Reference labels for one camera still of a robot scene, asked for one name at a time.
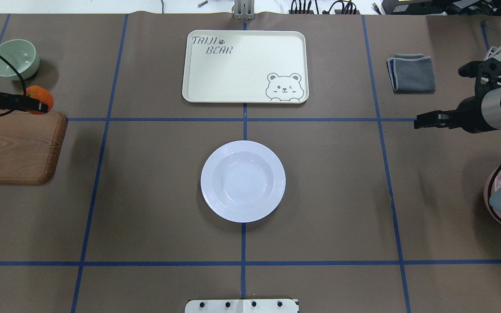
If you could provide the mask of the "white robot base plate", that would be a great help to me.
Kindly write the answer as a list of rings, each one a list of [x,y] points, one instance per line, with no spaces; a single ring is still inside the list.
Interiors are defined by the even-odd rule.
[[[191,300],[185,313],[299,313],[294,299],[218,299]]]

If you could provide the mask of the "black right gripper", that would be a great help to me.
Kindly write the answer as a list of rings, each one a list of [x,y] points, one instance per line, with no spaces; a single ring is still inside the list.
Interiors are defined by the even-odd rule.
[[[481,111],[481,102],[476,97],[469,97],[461,101],[452,115],[451,111],[442,110],[417,115],[414,120],[414,129],[419,130],[428,127],[461,128],[468,133],[488,131],[488,124]]]

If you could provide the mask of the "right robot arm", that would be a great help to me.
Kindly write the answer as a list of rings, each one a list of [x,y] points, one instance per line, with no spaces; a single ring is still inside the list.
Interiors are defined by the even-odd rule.
[[[417,115],[414,129],[428,127],[462,129],[468,133],[501,130],[501,87],[481,99],[469,97],[454,110],[436,110]]]

